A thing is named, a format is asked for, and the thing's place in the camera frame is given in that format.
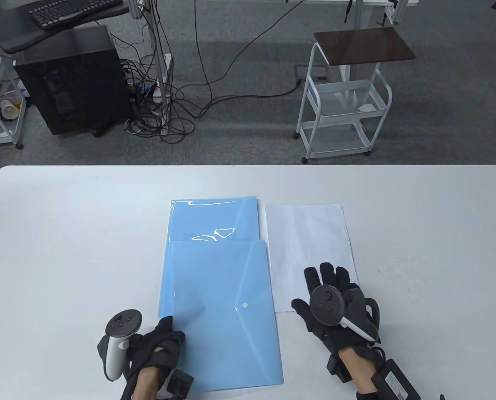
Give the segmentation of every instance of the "white label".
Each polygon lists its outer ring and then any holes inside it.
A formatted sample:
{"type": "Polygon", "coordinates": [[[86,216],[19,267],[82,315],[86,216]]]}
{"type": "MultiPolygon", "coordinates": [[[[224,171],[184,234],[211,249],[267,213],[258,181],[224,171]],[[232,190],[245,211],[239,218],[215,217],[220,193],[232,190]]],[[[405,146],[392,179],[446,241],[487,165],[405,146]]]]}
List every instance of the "white label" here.
{"type": "Polygon", "coordinates": [[[387,383],[387,385],[389,385],[389,388],[392,389],[392,392],[394,392],[398,400],[405,400],[407,397],[409,397],[409,394],[406,392],[400,381],[396,379],[396,376],[392,372],[389,372],[389,374],[386,376],[385,382],[387,383]]]}

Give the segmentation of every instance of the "computer case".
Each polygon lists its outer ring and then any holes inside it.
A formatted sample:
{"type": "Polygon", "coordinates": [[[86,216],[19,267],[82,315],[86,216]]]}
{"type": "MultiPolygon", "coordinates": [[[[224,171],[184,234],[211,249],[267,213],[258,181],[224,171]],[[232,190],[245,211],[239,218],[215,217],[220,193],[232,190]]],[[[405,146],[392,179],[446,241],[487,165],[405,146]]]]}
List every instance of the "computer case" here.
{"type": "Polygon", "coordinates": [[[15,55],[14,68],[54,135],[98,130],[132,115],[105,25],[69,29],[15,55]]]}

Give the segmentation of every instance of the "blue document envelope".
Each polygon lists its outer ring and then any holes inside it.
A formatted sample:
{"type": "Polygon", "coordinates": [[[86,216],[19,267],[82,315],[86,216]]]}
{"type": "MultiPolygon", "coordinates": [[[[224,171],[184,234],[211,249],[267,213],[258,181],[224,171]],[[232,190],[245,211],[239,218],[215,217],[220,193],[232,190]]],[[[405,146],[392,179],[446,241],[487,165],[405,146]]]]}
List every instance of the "blue document envelope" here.
{"type": "Polygon", "coordinates": [[[265,242],[173,242],[174,328],[195,389],[283,383],[265,242]]]}
{"type": "Polygon", "coordinates": [[[173,278],[170,243],[222,242],[224,240],[259,240],[257,198],[221,198],[211,200],[172,200],[158,317],[172,315],[173,278]]]}

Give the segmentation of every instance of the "black keyboard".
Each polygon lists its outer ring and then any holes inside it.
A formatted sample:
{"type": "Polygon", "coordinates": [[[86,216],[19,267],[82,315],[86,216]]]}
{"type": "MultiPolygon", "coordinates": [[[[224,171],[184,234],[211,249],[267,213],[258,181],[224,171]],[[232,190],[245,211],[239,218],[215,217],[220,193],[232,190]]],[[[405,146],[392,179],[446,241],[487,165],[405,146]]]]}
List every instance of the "black keyboard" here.
{"type": "Polygon", "coordinates": [[[34,8],[29,15],[42,29],[53,29],[117,4],[122,0],[57,0],[34,8]]]}

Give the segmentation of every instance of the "black battery pack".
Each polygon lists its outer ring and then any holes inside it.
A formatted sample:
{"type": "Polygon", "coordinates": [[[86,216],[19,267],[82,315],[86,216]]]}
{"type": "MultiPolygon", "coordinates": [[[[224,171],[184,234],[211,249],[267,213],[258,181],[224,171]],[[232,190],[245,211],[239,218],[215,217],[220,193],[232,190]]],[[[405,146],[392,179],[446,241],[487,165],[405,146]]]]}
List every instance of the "black battery pack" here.
{"type": "Polygon", "coordinates": [[[420,400],[413,385],[392,359],[372,377],[372,383],[383,400],[420,400]]]}

